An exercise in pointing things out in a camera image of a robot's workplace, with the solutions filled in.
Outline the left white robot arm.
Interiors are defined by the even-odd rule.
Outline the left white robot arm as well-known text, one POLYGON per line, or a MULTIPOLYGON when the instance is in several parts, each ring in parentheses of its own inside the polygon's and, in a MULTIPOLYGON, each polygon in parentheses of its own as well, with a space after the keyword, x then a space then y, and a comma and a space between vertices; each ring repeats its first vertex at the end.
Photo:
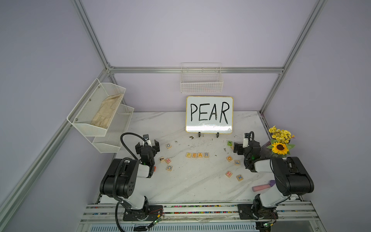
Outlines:
POLYGON ((151 141, 148 134, 140 136, 133 132, 123 133, 120 142, 133 158, 113 159, 100 183, 100 194, 113 198, 128 210, 144 210, 148 206, 148 199, 134 192, 136 180, 152 177, 155 156, 160 152, 159 142, 151 141), (126 135, 142 140, 135 146, 135 153, 124 143, 126 135))

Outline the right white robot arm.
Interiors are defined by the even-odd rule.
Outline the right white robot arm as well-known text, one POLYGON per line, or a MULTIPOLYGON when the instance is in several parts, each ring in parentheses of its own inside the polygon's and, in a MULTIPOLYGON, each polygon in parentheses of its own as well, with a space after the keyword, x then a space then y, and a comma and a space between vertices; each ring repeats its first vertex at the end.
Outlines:
POLYGON ((298 157, 288 157, 291 144, 271 140, 269 157, 262 157, 260 143, 253 131, 244 134, 241 144, 233 144, 233 152, 243 156, 245 169, 252 173, 271 173, 275 184, 266 192, 257 194, 250 209, 252 218, 275 215, 276 207, 291 198, 314 191, 314 182, 298 157))

